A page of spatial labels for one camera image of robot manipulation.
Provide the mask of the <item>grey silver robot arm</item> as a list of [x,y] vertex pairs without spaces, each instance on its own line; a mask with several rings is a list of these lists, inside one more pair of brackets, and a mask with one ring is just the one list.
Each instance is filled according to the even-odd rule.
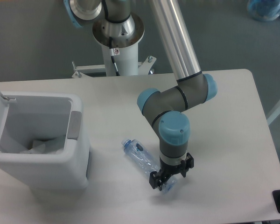
[[[107,76],[140,73],[138,44],[144,24],[131,11],[130,1],[66,0],[64,6],[75,27],[92,25]],[[159,138],[160,165],[152,165],[146,153],[136,161],[148,173],[151,187],[165,191],[175,183],[174,175],[186,176],[194,166],[194,158],[187,151],[190,124],[184,112],[214,98],[217,84],[201,71],[178,2],[152,0],[150,7],[177,85],[166,91],[147,89],[138,96],[137,105]]]

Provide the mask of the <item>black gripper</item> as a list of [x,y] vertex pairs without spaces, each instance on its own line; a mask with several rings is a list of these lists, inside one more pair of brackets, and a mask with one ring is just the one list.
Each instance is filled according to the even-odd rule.
[[181,160],[179,165],[172,166],[161,161],[160,171],[153,171],[150,173],[149,183],[153,189],[169,191],[175,185],[175,178],[172,176],[180,173],[185,178],[188,170],[193,167],[194,158],[190,153],[186,153],[185,159]]

